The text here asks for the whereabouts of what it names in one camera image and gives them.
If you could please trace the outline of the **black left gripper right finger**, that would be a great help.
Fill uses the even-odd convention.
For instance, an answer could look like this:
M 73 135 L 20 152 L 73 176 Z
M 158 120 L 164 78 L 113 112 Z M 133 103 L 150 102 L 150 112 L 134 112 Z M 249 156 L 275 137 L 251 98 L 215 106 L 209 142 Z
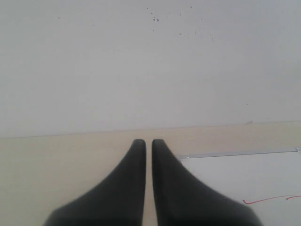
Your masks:
M 152 141 L 152 184 L 159 226 L 260 226 L 256 214 L 208 187 L 173 155 L 164 140 Z

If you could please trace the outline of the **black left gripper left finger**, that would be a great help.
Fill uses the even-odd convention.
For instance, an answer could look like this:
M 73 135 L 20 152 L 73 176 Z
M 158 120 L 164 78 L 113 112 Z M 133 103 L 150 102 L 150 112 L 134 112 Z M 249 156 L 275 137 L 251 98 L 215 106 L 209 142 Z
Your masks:
M 146 184 L 146 143 L 132 142 L 116 168 L 96 187 L 56 209 L 46 226 L 140 226 Z

